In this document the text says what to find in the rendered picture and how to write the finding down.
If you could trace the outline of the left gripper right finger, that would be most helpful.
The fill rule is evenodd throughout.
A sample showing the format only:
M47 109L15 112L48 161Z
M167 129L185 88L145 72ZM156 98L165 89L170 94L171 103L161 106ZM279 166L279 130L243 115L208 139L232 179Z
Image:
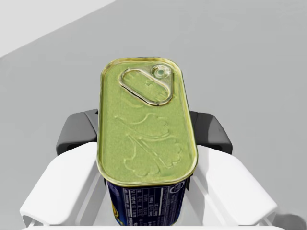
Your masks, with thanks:
M271 226L277 204L244 164L215 116L190 112L198 166L178 226Z

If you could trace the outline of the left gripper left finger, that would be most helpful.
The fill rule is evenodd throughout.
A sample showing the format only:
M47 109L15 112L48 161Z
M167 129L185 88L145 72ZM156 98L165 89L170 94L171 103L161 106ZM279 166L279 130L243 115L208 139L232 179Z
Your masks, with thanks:
M98 110L70 115L46 167L20 208L26 227L113 224L106 181L96 165Z

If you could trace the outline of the green and blue rectangular can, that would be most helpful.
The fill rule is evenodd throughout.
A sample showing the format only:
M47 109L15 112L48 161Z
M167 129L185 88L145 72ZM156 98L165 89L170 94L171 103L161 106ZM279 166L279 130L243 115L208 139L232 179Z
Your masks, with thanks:
M197 163L179 66L161 57L107 64L100 78L97 166L118 224L175 224Z

